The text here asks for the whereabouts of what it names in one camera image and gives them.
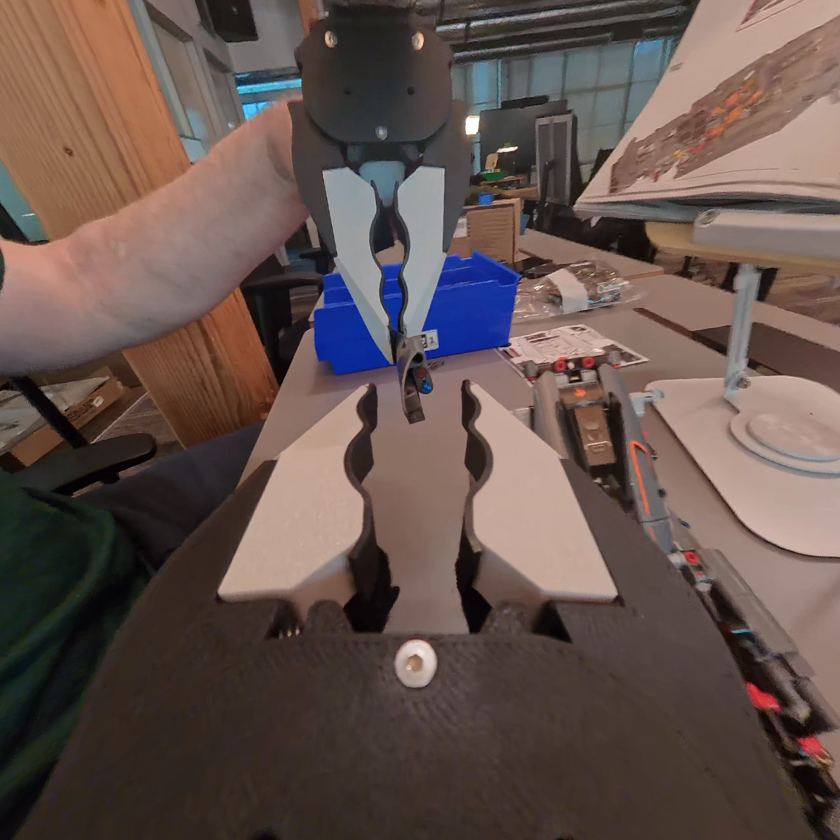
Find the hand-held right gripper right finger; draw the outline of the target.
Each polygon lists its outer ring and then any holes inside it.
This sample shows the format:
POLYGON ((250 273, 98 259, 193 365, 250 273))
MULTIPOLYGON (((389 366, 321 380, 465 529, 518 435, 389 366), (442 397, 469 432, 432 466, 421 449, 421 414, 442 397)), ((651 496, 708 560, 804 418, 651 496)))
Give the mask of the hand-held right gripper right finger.
POLYGON ((616 583, 553 448, 470 380, 461 384, 469 489, 456 560, 468 631, 507 606, 537 627, 548 605, 612 605, 616 583))

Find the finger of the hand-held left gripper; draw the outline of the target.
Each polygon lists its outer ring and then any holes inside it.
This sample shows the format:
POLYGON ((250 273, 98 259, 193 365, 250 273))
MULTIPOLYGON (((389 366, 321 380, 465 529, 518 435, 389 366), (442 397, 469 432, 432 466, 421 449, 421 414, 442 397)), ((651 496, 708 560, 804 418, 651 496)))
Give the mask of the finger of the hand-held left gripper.
POLYGON ((325 170, 322 179, 339 273, 385 362, 393 364, 391 320, 382 299, 384 270, 372 245, 379 197, 348 167, 325 170))
POLYGON ((396 190, 395 210, 405 233, 397 273, 402 293, 394 329, 395 344, 424 331, 445 262, 445 170, 421 165, 396 190))

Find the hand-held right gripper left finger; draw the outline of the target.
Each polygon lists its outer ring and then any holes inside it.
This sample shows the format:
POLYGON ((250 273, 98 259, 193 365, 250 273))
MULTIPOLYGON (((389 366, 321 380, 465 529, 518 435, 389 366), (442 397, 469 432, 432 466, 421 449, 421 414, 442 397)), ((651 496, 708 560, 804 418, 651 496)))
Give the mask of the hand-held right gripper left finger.
POLYGON ((277 601, 304 619, 336 602, 352 629, 380 633, 397 597, 364 480, 378 394, 357 388, 286 447, 217 589, 223 602, 277 601))

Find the grey lego vehicle model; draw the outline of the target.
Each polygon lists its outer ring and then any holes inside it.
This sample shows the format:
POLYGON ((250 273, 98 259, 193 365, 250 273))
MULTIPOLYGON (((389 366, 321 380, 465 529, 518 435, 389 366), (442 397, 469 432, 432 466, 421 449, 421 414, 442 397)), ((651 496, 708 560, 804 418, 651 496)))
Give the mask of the grey lego vehicle model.
POLYGON ((791 636, 718 549, 702 547, 666 504, 656 453, 640 420, 660 391, 630 393, 621 355, 604 349, 525 361, 533 387, 516 415, 559 455, 573 460, 640 526, 696 594, 733 655, 773 755, 792 782, 816 838, 838 838, 838 782, 823 736, 838 717, 812 682, 791 636))

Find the grey lego wing assembly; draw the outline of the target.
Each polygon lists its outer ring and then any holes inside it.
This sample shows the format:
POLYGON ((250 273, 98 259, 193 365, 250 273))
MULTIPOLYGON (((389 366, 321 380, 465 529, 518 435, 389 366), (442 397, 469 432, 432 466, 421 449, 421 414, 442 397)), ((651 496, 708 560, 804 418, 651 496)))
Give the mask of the grey lego wing assembly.
POLYGON ((421 423, 425 419, 422 397, 434 389, 422 336, 397 335, 395 367, 405 418, 409 424, 421 423))

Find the person's left forearm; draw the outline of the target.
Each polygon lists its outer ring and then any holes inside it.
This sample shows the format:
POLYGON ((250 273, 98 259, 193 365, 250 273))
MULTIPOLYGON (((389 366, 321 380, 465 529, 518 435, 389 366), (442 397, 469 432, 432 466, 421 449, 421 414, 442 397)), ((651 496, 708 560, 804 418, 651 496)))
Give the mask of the person's left forearm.
POLYGON ((304 223, 289 104, 161 189, 42 245, 2 239, 2 376, 60 371, 214 310, 304 223))

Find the blue bin with white label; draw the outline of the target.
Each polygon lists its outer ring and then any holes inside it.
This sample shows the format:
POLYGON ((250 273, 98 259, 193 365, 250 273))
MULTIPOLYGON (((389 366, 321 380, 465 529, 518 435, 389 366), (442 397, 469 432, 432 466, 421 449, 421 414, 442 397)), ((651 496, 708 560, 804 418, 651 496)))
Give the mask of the blue bin with white label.
MULTIPOLYGON (((507 346, 518 282, 515 271, 478 252, 448 256, 425 321, 425 331, 433 334, 427 356, 434 360, 507 346)), ((335 374, 388 366, 340 273, 323 278, 322 305, 312 320, 317 359, 335 374)))

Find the person's dark trousers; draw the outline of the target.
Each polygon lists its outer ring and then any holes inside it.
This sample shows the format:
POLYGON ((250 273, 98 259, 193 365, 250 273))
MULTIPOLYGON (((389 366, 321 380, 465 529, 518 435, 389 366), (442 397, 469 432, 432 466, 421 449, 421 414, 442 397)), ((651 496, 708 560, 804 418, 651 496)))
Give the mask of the person's dark trousers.
POLYGON ((111 513, 157 571, 235 492, 263 426, 260 420, 169 455, 81 500, 111 513))

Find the black partition panel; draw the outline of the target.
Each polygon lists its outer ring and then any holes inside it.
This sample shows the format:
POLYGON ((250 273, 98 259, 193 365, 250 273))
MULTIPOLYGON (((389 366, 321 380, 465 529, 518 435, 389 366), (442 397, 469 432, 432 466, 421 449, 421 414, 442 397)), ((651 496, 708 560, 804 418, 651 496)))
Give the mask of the black partition panel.
POLYGON ((480 159, 497 154, 502 171, 533 175, 547 201, 571 206, 580 184, 578 119, 563 101, 497 108, 479 116, 480 159))

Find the clear plastic parts bag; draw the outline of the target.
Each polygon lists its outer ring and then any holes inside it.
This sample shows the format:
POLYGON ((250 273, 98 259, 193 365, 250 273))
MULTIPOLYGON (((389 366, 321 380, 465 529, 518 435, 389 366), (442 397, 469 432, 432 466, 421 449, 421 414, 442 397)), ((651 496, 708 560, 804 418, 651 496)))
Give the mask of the clear plastic parts bag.
POLYGON ((634 305, 644 294, 638 283, 602 260, 548 262, 522 272, 512 323, 634 305))

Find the white sticker sheet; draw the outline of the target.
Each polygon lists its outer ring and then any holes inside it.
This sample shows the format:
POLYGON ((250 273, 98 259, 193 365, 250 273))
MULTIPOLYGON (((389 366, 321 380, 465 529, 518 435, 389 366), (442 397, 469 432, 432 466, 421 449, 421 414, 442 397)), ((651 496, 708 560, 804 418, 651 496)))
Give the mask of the white sticker sheet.
POLYGON ((649 362, 647 356, 584 324, 513 337, 497 353, 530 383, 546 372, 561 384, 593 382, 602 364, 620 369, 649 362))

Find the white book stand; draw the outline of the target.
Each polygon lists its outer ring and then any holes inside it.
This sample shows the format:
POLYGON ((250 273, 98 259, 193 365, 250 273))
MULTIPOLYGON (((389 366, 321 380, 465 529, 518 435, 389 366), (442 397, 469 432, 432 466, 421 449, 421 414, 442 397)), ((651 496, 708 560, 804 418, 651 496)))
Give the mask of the white book stand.
POLYGON ((711 209, 693 224, 647 224, 660 249, 742 266, 721 379, 649 383, 658 414, 748 530, 783 550, 839 554, 839 397, 789 375, 749 374, 760 269, 838 267, 836 214, 711 209))

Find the flat cardboard box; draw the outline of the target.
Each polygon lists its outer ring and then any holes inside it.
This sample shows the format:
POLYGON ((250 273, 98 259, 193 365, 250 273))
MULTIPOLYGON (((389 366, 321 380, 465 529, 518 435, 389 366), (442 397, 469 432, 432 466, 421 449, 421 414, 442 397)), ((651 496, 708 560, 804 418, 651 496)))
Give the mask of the flat cardboard box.
MULTIPOLYGON (((62 419, 90 440, 87 428, 124 396, 128 388, 111 375, 95 375, 87 379, 40 388, 62 419)), ((29 467, 68 442, 42 417, 23 395, 12 389, 2 390, 1 409, 2 461, 13 467, 29 467)))

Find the person's green shirt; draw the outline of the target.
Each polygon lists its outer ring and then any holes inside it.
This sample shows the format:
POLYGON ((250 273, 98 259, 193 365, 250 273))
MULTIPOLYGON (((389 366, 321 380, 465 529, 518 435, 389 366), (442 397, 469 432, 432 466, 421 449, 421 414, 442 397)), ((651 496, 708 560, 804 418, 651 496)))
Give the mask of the person's green shirt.
POLYGON ((39 797, 89 682, 150 578, 111 513, 2 473, 2 838, 39 797))

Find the black desk mat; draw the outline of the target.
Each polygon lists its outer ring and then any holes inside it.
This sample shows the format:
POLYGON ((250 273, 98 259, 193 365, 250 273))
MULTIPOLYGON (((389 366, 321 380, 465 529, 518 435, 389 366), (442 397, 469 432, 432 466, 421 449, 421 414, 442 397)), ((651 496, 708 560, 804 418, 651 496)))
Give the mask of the black desk mat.
MULTIPOLYGON (((635 308, 634 311, 720 355, 727 354, 730 338, 729 326, 722 325, 690 331, 646 308, 635 308)), ((821 344, 766 324, 755 322, 752 325, 748 347, 748 367, 753 371, 769 372, 773 375, 797 376, 839 392, 839 352, 837 350, 831 350, 821 344)))

